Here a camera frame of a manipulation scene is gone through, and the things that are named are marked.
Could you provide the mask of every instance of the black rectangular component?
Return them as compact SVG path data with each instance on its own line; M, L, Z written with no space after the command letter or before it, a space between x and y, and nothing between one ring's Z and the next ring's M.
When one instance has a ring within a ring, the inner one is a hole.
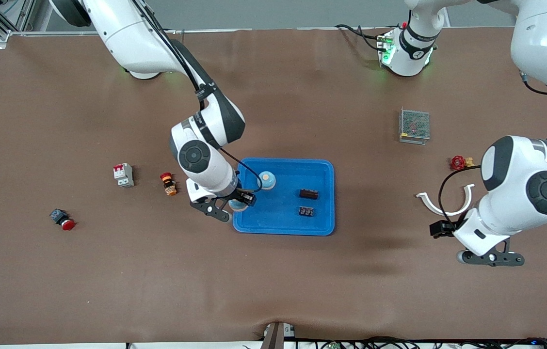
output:
M314 216L314 208L300 206L300 216Z
M316 200L319 198L319 192L317 190L302 189L300 190L300 197Z

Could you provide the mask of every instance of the white circuit breaker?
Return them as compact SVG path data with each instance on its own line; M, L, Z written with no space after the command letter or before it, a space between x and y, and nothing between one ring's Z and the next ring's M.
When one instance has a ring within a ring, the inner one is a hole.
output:
M128 163L120 163L114 166L114 179L118 186L126 188L133 186L133 171Z

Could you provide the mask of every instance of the brown table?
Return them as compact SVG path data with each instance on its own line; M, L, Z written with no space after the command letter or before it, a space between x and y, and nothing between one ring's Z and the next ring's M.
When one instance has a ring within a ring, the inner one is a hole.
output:
M513 238L520 268L470 267L433 240L447 159L508 134L547 135L547 97L522 86L512 29L447 29L419 76L380 69L338 31L187 34L238 105L238 157L328 159L329 237L239 234L167 197L171 126L196 111L187 78L127 75L98 37L12 37L0 51L0 343L251 340L298 336L547 337L547 225ZM401 108L431 113L426 146L399 143ZM112 166L136 167L123 189ZM454 178L445 204L463 201ZM48 214L72 214L63 232Z

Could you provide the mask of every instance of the blue plastic tray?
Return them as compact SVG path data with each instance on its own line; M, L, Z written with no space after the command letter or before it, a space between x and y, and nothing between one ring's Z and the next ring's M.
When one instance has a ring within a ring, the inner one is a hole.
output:
M334 231L334 166L317 159L246 158L256 173L269 171L276 177L271 190L256 193L256 203L234 212L233 225L243 233L328 236ZM254 174L239 166L243 188L257 188ZM299 197L300 189L318 190L319 198ZM299 215L300 206L313 207L314 216Z

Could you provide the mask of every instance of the metal power supply unit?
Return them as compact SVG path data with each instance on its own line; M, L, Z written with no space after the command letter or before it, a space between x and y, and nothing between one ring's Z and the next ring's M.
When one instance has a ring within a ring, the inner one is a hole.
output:
M401 110L398 117L399 141L425 145L430 139L429 113Z

